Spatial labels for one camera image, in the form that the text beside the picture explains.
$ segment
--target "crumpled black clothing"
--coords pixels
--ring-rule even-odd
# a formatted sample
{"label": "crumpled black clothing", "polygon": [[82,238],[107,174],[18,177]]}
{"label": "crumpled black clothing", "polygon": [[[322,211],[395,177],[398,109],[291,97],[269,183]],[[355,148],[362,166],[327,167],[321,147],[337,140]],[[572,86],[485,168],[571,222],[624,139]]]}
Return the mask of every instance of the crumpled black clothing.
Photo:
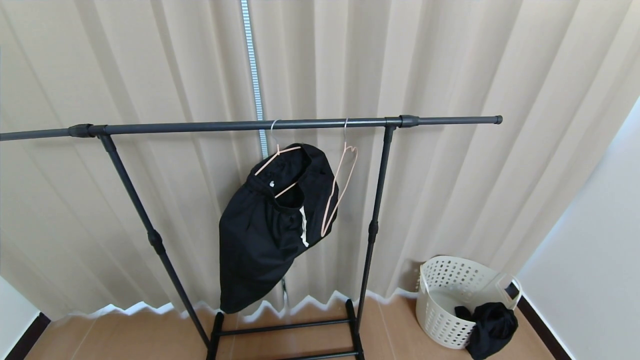
{"label": "crumpled black clothing", "polygon": [[467,351],[474,360],[483,360],[502,350],[518,329],[518,319],[513,310],[501,302],[487,302],[476,307],[474,314],[464,306],[456,306],[456,316],[475,322]]}
{"label": "crumpled black clothing", "polygon": [[[287,148],[294,146],[301,149],[283,152],[256,176],[268,159],[258,163],[220,218],[220,309],[226,313],[267,295],[294,259],[323,238],[333,172],[320,149],[300,143]],[[327,217],[337,199],[336,184]]]}

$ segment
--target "clothes hanger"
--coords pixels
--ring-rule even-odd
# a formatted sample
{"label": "clothes hanger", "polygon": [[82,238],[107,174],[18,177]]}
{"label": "clothes hanger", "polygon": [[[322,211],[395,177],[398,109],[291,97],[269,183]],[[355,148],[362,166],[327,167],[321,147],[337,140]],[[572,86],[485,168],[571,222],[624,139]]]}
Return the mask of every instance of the clothes hanger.
{"label": "clothes hanger", "polygon": [[[278,139],[276,138],[276,136],[273,134],[273,126],[276,124],[276,122],[279,121],[275,120],[274,122],[271,123],[271,137],[276,141],[276,153],[271,157],[271,159],[269,159],[269,161],[267,161],[266,163],[264,163],[263,166],[261,166],[258,171],[255,172],[254,175],[258,175],[260,172],[262,172],[264,170],[264,168],[267,167],[267,165],[269,165],[275,158],[277,158],[280,154],[282,154],[283,152],[287,152],[287,151],[292,151],[292,150],[297,150],[297,149],[302,149],[300,146],[294,146],[291,147],[290,149],[284,149],[284,150],[280,150],[280,142],[278,141]],[[276,197],[282,195],[285,191],[287,191],[288,189],[290,189],[293,185],[295,185],[296,183],[293,183],[292,185],[290,185],[288,188],[286,188],[284,191],[280,192],[278,195],[276,195]]]}
{"label": "clothes hanger", "polygon": [[[351,181],[351,175],[353,174],[353,169],[356,167],[356,162],[358,161],[358,148],[355,146],[347,146],[347,122],[349,118],[344,120],[344,150],[342,150],[342,156],[340,157],[340,163],[338,164],[338,170],[335,171],[335,176],[333,177],[333,184],[331,185],[331,195],[329,195],[329,199],[326,201],[326,207],[324,208],[324,217],[322,219],[322,227],[320,230],[320,235],[322,237],[325,236],[327,230],[329,230],[329,225],[331,225],[331,220],[335,215],[335,212],[338,210],[338,205],[340,205],[340,201],[342,201],[342,197],[344,193],[347,191],[347,187],[349,186],[349,182]],[[351,150],[351,152],[355,152],[355,159],[353,159],[353,165],[351,166],[351,170],[349,171],[349,177],[347,177],[347,183],[344,185],[344,189],[342,190],[342,194],[338,197],[338,201],[335,203],[335,207],[329,216],[327,221],[327,213],[329,212],[329,206],[331,205],[331,199],[333,198],[333,194],[335,193],[335,183],[338,179],[338,174],[340,173],[340,168],[342,167],[342,160],[344,160],[344,155],[347,153],[347,150]]]}

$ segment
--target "horizontal rod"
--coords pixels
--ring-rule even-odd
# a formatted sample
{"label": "horizontal rod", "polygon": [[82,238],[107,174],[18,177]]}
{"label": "horizontal rod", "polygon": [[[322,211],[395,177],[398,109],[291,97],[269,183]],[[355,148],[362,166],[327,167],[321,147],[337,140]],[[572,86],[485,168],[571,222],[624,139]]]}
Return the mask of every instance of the horizontal rod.
{"label": "horizontal rod", "polygon": [[281,360],[321,360],[321,359],[334,359],[336,357],[347,357],[347,356],[355,356],[355,355],[358,355],[357,351],[343,351],[343,352],[332,352],[329,354],[287,357],[286,359],[281,359]]}
{"label": "horizontal rod", "polygon": [[220,332],[216,333],[216,335],[218,335],[218,336],[226,336],[226,335],[251,334],[251,333],[254,333],[254,332],[266,332],[266,331],[276,331],[276,330],[286,330],[286,329],[297,329],[299,327],[333,325],[333,324],[336,324],[336,323],[348,323],[348,322],[349,322],[349,319],[337,319],[337,320],[325,320],[325,321],[320,321],[320,322],[290,323],[288,325],[254,327],[252,329],[220,331]]}
{"label": "horizontal rod", "polygon": [[[330,127],[344,127],[345,119],[320,120],[277,120],[274,129],[326,129]],[[380,117],[349,119],[347,127],[411,127],[417,125],[453,125],[453,124],[500,124],[502,117]],[[246,131],[268,130],[273,121],[223,121],[223,122],[178,122],[169,124],[128,124],[128,125],[87,125],[86,136],[119,134],[152,134],[152,133],[191,133],[202,131]],[[16,133],[0,134],[0,141],[23,140],[36,138],[54,138],[72,136],[69,129],[51,129],[36,131],[19,131]]]}

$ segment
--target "plastic basket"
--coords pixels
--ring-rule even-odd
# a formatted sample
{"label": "plastic basket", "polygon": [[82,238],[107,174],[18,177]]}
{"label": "plastic basket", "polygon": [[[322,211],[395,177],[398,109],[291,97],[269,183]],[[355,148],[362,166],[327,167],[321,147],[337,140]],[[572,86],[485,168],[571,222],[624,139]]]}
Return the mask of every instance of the plastic basket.
{"label": "plastic basket", "polygon": [[[518,295],[504,290],[513,283]],[[455,316],[456,306],[473,311],[487,302],[501,302],[513,310],[522,287],[517,279],[475,261],[436,256],[420,266],[419,294],[415,312],[420,326],[438,344],[461,349],[467,346],[476,323]]]}

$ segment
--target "black metal clothes rack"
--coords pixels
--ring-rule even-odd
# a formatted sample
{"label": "black metal clothes rack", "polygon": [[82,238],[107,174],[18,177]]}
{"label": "black metal clothes rack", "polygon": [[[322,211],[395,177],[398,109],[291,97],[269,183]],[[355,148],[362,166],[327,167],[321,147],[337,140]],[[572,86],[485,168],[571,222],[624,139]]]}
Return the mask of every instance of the black metal clothes rack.
{"label": "black metal clothes rack", "polygon": [[278,325],[269,327],[258,327],[253,329],[242,329],[233,331],[222,331],[222,323],[224,321],[224,315],[222,312],[216,314],[216,318],[211,332],[211,337],[207,337],[207,334],[198,319],[189,298],[182,287],[182,283],[178,278],[178,275],[169,260],[166,250],[163,246],[162,237],[154,229],[151,224],[151,220],[142,205],[142,201],[138,197],[138,193],[127,174],[116,145],[111,139],[111,135],[119,134],[149,134],[149,133],[187,133],[187,132],[201,132],[201,131],[246,131],[246,130],[267,130],[273,126],[273,129],[326,129],[330,127],[343,127],[345,126],[345,119],[324,119],[324,120],[281,120],[274,124],[273,121],[243,121],[243,122],[190,122],[190,123],[175,123],[175,124],[135,124],[135,125],[93,125],[93,124],[80,124],[71,126],[66,129],[48,129],[48,130],[36,130],[36,131],[19,131],[14,133],[0,134],[0,141],[8,140],[24,140],[24,139],[36,139],[36,138],[54,138],[71,136],[75,138],[99,138],[104,146],[104,149],[109,154],[111,161],[113,162],[122,183],[131,198],[133,206],[136,208],[142,224],[147,230],[147,237],[149,243],[156,250],[156,253],[160,257],[160,261],[164,265],[169,278],[171,279],[175,290],[184,307],[186,308],[189,316],[191,317],[193,324],[195,325],[204,345],[207,347],[207,360],[214,360],[218,351],[218,343],[222,336],[250,334],[254,332],[267,332],[267,331],[279,331],[284,329],[295,329],[299,327],[310,326],[322,326],[336,323],[348,323],[351,330],[351,339],[353,341],[353,350],[345,352],[328,352],[326,354],[318,354],[312,356],[298,356],[290,357],[284,360],[316,360],[316,359],[330,359],[335,357],[355,356],[358,360],[364,360],[364,351],[362,349],[362,342],[360,341],[360,325],[362,322],[362,310],[364,308],[365,293],[367,289],[367,281],[369,279],[369,270],[371,267],[371,260],[373,257],[373,246],[376,242],[376,235],[378,233],[378,215],[380,213],[380,202],[382,200],[382,190],[385,184],[385,176],[387,174],[387,164],[389,158],[389,151],[391,148],[391,140],[394,131],[397,128],[414,127],[421,125],[450,125],[450,124],[500,124],[502,122],[501,116],[492,117],[432,117],[421,118],[413,115],[400,115],[398,117],[384,117],[384,118],[364,118],[364,119],[349,119],[348,127],[384,127],[385,135],[382,147],[382,157],[380,161],[380,171],[378,173],[378,185],[376,187],[376,197],[373,205],[373,214],[371,216],[371,223],[369,224],[369,237],[367,243],[367,255],[364,263],[364,272],[362,276],[362,285],[360,287],[360,300],[358,306],[358,314],[356,315],[353,302],[351,299],[346,301],[347,317],[338,320],[328,321],[316,321],[305,323],[294,323],[289,325]]}

